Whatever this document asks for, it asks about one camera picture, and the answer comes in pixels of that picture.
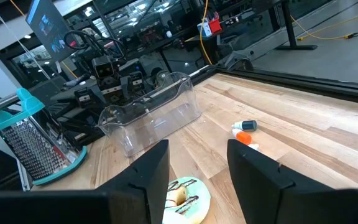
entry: floor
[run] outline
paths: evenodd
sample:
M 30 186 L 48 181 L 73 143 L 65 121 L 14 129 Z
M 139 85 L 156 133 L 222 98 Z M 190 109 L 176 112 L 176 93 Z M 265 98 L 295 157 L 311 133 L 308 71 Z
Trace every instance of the floor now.
M 358 103 L 217 74 L 195 86 L 200 118 L 167 137 L 170 180 L 194 176 L 211 193 L 203 223 L 245 223 L 227 167 L 231 125 L 254 119 L 259 151 L 336 189 L 358 188 Z M 94 189 L 142 155 L 126 158 L 103 137 L 81 167 L 38 190 Z
M 309 32 L 345 21 L 356 15 L 358 15 L 358 4 Z M 358 32 L 358 18 L 315 35 L 337 37 L 353 32 Z M 358 83 L 358 37 L 349 40 L 319 40 L 308 37 L 299 41 L 298 44 L 318 45 L 318 48 L 310 51 L 273 50 L 255 60 L 254 66 L 272 71 Z

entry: small bottle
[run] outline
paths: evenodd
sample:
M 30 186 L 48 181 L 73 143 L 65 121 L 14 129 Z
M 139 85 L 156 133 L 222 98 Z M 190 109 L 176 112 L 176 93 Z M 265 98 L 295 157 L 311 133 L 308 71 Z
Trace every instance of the small bottle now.
M 234 123 L 231 128 L 236 128 L 243 131 L 255 131 L 258 128 L 258 125 L 256 121 L 239 121 Z
M 233 136 L 236 137 L 238 141 L 243 144 L 246 144 L 247 146 L 252 142 L 251 135 L 241 131 L 240 129 L 233 129 Z

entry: ceiling light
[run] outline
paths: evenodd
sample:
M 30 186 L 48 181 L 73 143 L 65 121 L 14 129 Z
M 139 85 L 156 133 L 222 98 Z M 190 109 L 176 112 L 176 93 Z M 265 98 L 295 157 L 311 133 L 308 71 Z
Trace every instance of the ceiling light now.
M 138 8 L 139 8 L 140 10 L 143 10 L 143 9 L 146 8 L 146 4 L 141 4 L 140 6 L 138 6 Z

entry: box grater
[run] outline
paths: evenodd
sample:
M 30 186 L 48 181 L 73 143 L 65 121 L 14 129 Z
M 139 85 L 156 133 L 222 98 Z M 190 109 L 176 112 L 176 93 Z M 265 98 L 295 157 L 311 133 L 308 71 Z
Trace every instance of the box grater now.
M 20 101 L 22 111 L 4 108 Z M 0 135 L 33 179 L 34 185 L 49 183 L 74 171 L 86 155 L 75 139 L 65 134 L 44 104 L 27 90 L 0 99 Z

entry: glazed donut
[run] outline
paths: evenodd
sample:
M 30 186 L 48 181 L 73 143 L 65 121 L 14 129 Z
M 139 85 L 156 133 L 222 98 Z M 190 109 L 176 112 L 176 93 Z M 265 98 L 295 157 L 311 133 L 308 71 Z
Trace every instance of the glazed donut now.
M 166 213 L 175 212 L 185 217 L 188 223 L 200 224 L 209 210 L 211 195 L 205 184 L 195 177 L 182 177 L 168 185 L 165 201 L 164 224 L 177 223 L 177 218 L 166 218 Z

